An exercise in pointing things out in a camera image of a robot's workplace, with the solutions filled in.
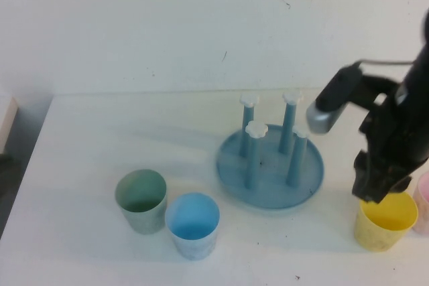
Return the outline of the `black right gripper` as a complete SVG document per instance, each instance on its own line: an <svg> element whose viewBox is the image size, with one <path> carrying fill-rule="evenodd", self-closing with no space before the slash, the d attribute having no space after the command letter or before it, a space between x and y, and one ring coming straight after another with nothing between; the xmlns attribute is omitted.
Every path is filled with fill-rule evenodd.
<svg viewBox="0 0 429 286"><path fill-rule="evenodd" d="M352 194L379 204L388 192L406 191L410 174L428 160L428 92L393 91L368 117L359 129L367 151L355 158Z"/></svg>

